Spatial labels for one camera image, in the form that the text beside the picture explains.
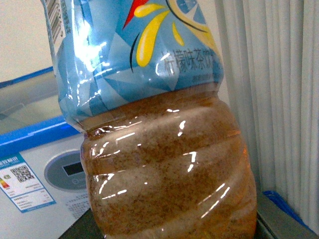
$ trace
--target blue label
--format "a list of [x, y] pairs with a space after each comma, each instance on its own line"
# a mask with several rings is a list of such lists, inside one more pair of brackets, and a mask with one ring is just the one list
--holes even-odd
[[61, 0], [48, 31], [70, 124], [143, 98], [221, 83], [223, 67], [196, 0]]
[[0, 158], [0, 188], [22, 213], [56, 203], [20, 154]]

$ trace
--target brown liquid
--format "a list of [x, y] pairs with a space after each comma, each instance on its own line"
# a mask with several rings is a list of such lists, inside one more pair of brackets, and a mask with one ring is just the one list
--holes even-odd
[[125, 105], [111, 112], [124, 118], [87, 133], [82, 163], [107, 238], [253, 238], [246, 146], [227, 105], [205, 87]]

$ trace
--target plastic bottle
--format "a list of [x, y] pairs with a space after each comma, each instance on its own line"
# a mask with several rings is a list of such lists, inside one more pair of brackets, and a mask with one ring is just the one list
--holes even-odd
[[196, 0], [42, 1], [108, 239], [252, 239], [256, 189]]

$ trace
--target curtain fold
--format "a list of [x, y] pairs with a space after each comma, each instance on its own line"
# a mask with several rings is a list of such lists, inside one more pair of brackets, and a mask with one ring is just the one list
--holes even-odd
[[319, 1], [214, 3], [256, 181], [319, 234]]

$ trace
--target blue object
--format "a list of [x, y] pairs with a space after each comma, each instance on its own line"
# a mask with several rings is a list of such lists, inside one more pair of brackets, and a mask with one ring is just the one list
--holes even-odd
[[63, 116], [45, 120], [0, 135], [0, 158], [78, 133]]
[[21, 76], [19, 78], [16, 78], [16, 79], [13, 79], [13, 80], [10, 80], [10, 81], [2, 82], [2, 83], [0, 83], [0, 89], [4, 88], [6, 86], [10, 86], [10, 85], [19, 83], [21, 81], [28, 80], [28, 79], [36, 77], [36, 76], [51, 72], [51, 71], [53, 71], [53, 67], [52, 66], [48, 67], [48, 68], [45, 68], [45, 69], [42, 69], [42, 70], [39, 70], [39, 71], [36, 71], [36, 72], [33, 72], [33, 73], [25, 75], [25, 76]]
[[312, 231], [304, 222], [303, 220], [294, 212], [294, 210], [286, 203], [286, 201], [280, 196], [279, 193], [275, 191], [265, 191], [264, 195], [269, 198], [274, 204], [277, 205], [282, 211], [287, 213], [301, 225], [303, 225], [308, 230]]

